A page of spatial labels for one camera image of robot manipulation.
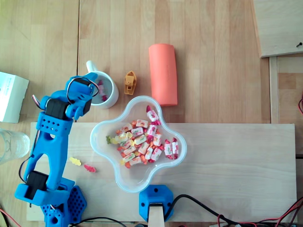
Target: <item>blue robotic arm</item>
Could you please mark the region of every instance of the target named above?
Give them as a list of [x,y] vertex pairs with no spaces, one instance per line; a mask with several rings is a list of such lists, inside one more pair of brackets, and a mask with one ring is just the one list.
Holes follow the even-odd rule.
[[[89,111],[95,86],[92,82],[97,77],[96,73],[72,77],[65,90],[43,97],[40,104],[43,111],[38,117],[37,136],[24,173],[25,183],[18,185],[15,197],[41,206],[49,227],[67,227],[80,222],[87,205],[79,187],[74,186],[75,182],[62,178],[62,174],[73,119],[77,120]],[[35,171],[43,154],[49,159],[49,175]]]

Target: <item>blue mount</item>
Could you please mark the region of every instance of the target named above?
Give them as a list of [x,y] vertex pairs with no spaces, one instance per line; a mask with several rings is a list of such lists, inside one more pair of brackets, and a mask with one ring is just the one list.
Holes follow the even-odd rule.
[[[172,191],[165,185],[149,185],[139,194],[139,214],[148,222],[149,208],[151,204],[159,204],[163,206],[163,215],[166,214],[170,205],[174,200]],[[174,213],[171,211],[165,221],[167,221]]]
[[[89,80],[94,81],[97,77],[96,73],[72,77],[67,81],[65,90],[42,98],[40,108],[44,111],[39,114],[37,121],[36,128],[39,133],[24,173],[26,183],[18,185],[15,197],[41,206],[47,227],[67,227],[69,223],[77,223],[86,208],[87,204],[79,187],[74,186],[74,181],[63,178],[62,174],[67,160],[68,136],[73,118],[77,120],[89,111],[94,91],[94,85]],[[72,100],[71,103],[66,95],[69,84],[68,96]],[[49,159],[49,175],[35,171],[36,163],[43,154]],[[72,205],[69,199],[73,193],[78,193],[82,202],[77,203],[81,204],[78,208],[70,209]]]

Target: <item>foam roll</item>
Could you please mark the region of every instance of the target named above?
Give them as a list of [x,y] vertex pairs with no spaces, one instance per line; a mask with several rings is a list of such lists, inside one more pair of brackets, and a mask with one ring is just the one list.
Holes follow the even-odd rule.
[[149,47],[151,96],[161,105],[177,105],[177,69],[174,46],[154,44]]

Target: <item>white box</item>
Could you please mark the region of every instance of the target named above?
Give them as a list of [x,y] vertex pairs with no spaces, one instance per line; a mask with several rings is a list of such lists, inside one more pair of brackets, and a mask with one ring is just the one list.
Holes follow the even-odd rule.
[[18,123],[28,80],[0,72],[0,122]]

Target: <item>wooden board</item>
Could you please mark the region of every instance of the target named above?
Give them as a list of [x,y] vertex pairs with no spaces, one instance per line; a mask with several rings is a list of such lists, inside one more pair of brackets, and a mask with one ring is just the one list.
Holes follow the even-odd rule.
[[302,0],[251,0],[260,57],[303,52]]
[[295,124],[296,154],[303,156],[303,115],[298,110],[303,94],[303,53],[277,59],[280,123]]
[[[0,1],[0,71],[30,81],[19,123],[0,122],[0,128],[29,136],[30,123],[40,112],[31,95],[41,100],[77,75],[78,15],[77,0]],[[37,227],[39,223],[26,221],[28,203],[14,197],[22,161],[0,165],[0,204],[21,226]],[[5,226],[2,218],[0,226]]]
[[[31,126],[32,141],[35,124]],[[76,181],[88,201],[83,218],[102,215],[141,221],[138,194],[122,191],[115,183],[111,164],[92,151],[89,137],[95,125],[73,125],[68,156],[95,166],[98,172],[89,173],[68,161],[63,174]],[[187,157],[179,166],[158,172],[153,184],[167,185],[175,196],[190,194],[235,221],[280,216],[296,201],[293,124],[170,123],[169,127],[185,137]],[[36,170],[48,173],[46,157],[39,160]],[[40,208],[28,207],[27,219],[42,220]],[[171,219],[215,220],[185,199],[176,205]]]
[[[151,95],[148,48],[174,45],[178,106],[167,122],[270,123],[268,59],[260,59],[248,0],[80,0],[79,74],[92,60],[118,86],[108,110],[92,109],[80,122],[121,114],[133,97]],[[138,83],[124,95],[124,77]]]

